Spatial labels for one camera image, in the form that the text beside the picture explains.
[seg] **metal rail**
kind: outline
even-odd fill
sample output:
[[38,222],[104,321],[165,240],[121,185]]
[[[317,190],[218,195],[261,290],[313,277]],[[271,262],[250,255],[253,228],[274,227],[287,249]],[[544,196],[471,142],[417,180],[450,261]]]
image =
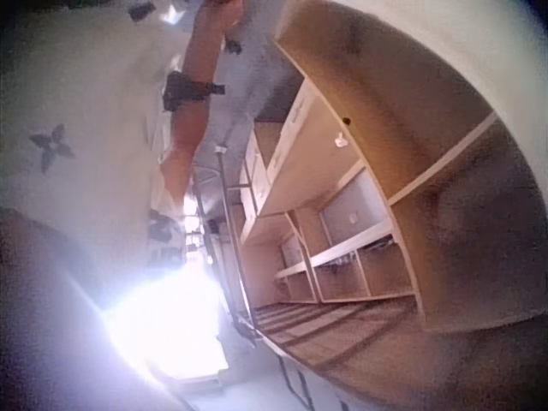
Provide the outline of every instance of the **metal rail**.
[[226,184],[226,179],[224,176],[224,163],[223,163],[223,155],[226,153],[226,150],[227,148],[224,146],[215,147],[215,153],[217,154],[217,160],[219,162],[219,177],[221,178],[221,186],[223,187],[224,214],[226,217],[226,224],[229,229],[232,251],[234,253],[234,257],[236,261],[236,269],[238,273],[238,279],[240,280],[240,288],[241,288],[241,294],[243,296],[243,302],[244,302],[244,305],[246,306],[247,315],[249,317],[249,321],[251,323],[253,331],[255,331],[257,321],[255,319],[255,313],[253,311],[253,308],[251,307],[251,304],[249,302],[246,278],[243,275],[243,272],[244,272],[243,263],[241,262],[240,248],[238,247],[238,238],[235,232],[234,221],[232,220],[232,212],[230,211],[230,208],[229,208],[229,192]]

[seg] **ceiling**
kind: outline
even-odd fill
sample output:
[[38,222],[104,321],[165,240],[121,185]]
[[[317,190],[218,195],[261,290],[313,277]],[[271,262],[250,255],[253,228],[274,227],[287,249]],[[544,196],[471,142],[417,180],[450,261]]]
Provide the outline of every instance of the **ceiling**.
[[[219,84],[226,85],[225,96],[211,98],[211,113],[205,138],[194,162],[218,169],[215,146],[228,147],[224,169],[228,184],[237,184],[241,162],[254,119],[282,122],[295,98],[299,76],[271,43],[283,5],[291,0],[244,0],[245,15],[232,36],[240,41],[240,55],[224,52],[217,66]],[[189,31],[201,1],[187,3],[187,13],[178,26]],[[215,174],[196,167],[205,213],[223,217],[222,189]],[[231,203],[239,202],[236,191]]]

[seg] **flower pattern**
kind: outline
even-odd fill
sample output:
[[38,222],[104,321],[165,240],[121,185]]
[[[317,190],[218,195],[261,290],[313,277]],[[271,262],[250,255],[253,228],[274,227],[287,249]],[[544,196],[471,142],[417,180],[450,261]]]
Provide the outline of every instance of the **flower pattern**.
[[74,153],[65,142],[65,127],[62,124],[55,127],[51,135],[35,134],[31,135],[29,139],[43,150],[41,161],[43,174],[51,167],[57,156],[75,158]]

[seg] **wooden panel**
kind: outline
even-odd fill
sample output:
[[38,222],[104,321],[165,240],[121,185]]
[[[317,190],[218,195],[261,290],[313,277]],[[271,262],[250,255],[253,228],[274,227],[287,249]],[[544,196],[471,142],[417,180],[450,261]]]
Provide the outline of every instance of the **wooden panel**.
[[260,211],[265,204],[266,197],[271,189],[271,183],[266,175],[265,164],[263,163],[260,155],[258,155],[255,164],[255,171],[251,177],[251,184],[253,186],[253,194],[255,195],[255,201],[257,203],[257,211],[260,214]]
[[283,162],[288,156],[289,150],[297,138],[297,134],[301,131],[302,124],[308,117],[308,111],[311,109],[316,98],[316,89],[310,81],[303,81],[288,118],[282,127],[280,139],[272,155],[272,159],[268,164],[267,175],[271,182],[277,179]]
[[326,373],[381,401],[428,409],[425,398],[431,401],[432,394],[458,372],[472,344],[469,335],[444,338],[424,333],[418,316],[410,315]]
[[497,115],[491,113],[474,130],[472,130],[459,143],[448,150],[436,163],[428,170],[410,182],[398,193],[389,199],[389,204],[393,206],[406,195],[414,190],[420,189],[426,184],[439,184],[443,179],[455,174],[459,169],[469,161],[467,153],[479,150],[479,146],[487,144],[493,134],[500,133],[502,124],[497,123]]
[[348,254],[360,247],[364,247],[376,240],[379,240],[387,235],[392,233],[392,223],[390,220],[386,219],[382,223],[379,223],[370,229],[362,231],[358,235],[355,235],[352,238],[347,239],[346,241],[341,242],[340,244],[335,245],[320,254],[314,255],[310,258],[310,261],[313,266],[322,265],[332,259]]
[[288,223],[291,225],[291,229],[293,230],[293,233],[298,238],[299,247],[301,248],[301,254],[303,257],[303,261],[306,266],[305,273],[307,274],[308,283],[310,284],[310,287],[312,289],[313,293],[313,299],[315,301],[321,301],[322,295],[321,291],[319,289],[318,279],[314,275],[313,268],[310,264],[310,252],[308,251],[307,244],[304,241],[304,238],[302,236],[301,232],[301,224],[299,222],[299,219],[296,216],[295,211],[288,211],[285,213],[285,217],[288,219]]
[[268,168],[272,155],[276,150],[280,135],[282,133],[283,124],[280,122],[256,122],[255,123],[255,138],[257,139],[257,147],[259,154],[262,157],[263,164]]
[[335,145],[341,131],[325,104],[314,100],[301,131],[292,146],[286,148],[287,157],[274,179],[269,171],[272,187],[261,212],[298,208],[337,184],[348,172],[348,167],[358,160],[352,146],[339,148]]
[[240,236],[240,243],[279,244],[291,232],[287,218],[283,214],[256,217],[247,220]]
[[374,250],[358,250],[361,268],[371,295],[411,291],[411,281],[402,252],[396,244]]
[[545,312],[548,222],[515,142],[498,124],[456,170],[444,170],[393,207],[426,328],[470,330]]
[[305,324],[308,321],[317,319],[336,309],[336,307],[331,307],[328,305],[317,305],[317,304],[311,305],[310,307],[313,307],[313,310],[311,310],[309,313],[303,313],[302,315],[294,319],[279,321],[274,325],[268,325],[265,327],[261,326],[261,330],[269,334],[275,334],[281,330],[286,330],[296,325]]
[[[240,172],[240,184],[248,184],[246,171],[243,167],[241,168]],[[240,199],[243,205],[244,213],[246,215],[246,220],[253,220],[255,218],[255,207],[253,206],[251,188],[241,188]]]
[[282,300],[273,278],[283,266],[276,246],[245,246],[241,248],[247,293],[253,307],[261,307]]
[[295,319],[301,316],[302,314],[310,313],[315,310],[316,306],[310,306],[306,304],[294,304],[296,306],[295,310],[290,310],[287,312],[273,313],[271,316],[259,320],[259,326],[261,328],[272,326],[281,321],[287,321],[289,319]]
[[295,274],[288,278],[289,293],[292,301],[313,301],[314,296],[306,273]]
[[319,213],[310,208],[297,208],[295,216],[299,222],[302,239],[307,244],[310,255],[321,253],[329,248],[329,242],[324,232],[324,225]]
[[462,76],[423,45],[356,14],[357,52],[344,59],[433,163],[491,111]]
[[293,39],[283,38],[280,47],[319,89],[366,167],[375,170],[385,195],[396,193],[428,168],[426,155],[405,136],[373,94],[358,81],[341,75],[348,72],[341,63],[315,56]]
[[390,301],[368,308],[351,319],[340,321],[328,332],[287,347],[287,350],[310,366],[320,365],[374,335],[407,309],[408,301]]
[[297,342],[302,343],[306,337],[312,337],[318,332],[326,332],[329,327],[335,326],[338,321],[349,319],[349,316],[356,315],[364,308],[363,304],[341,305],[339,308],[326,315],[322,315],[317,319],[311,319],[306,323],[295,325],[276,334],[272,334],[271,338],[284,347],[287,347],[289,344],[294,345]]
[[367,286],[355,259],[341,265],[314,267],[324,301],[366,297]]

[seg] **wooden cabinet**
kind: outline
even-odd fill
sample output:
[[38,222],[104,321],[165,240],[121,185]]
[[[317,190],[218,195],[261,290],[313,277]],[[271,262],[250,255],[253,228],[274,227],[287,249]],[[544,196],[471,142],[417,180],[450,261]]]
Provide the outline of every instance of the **wooden cabinet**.
[[[257,212],[246,213],[241,245],[282,255],[295,236],[302,260],[285,260],[271,279],[286,298],[413,294],[436,332],[548,311],[538,179],[458,72],[330,3],[304,6],[275,44],[305,80],[283,124],[255,126],[246,164]],[[243,190],[242,202],[253,203]]]

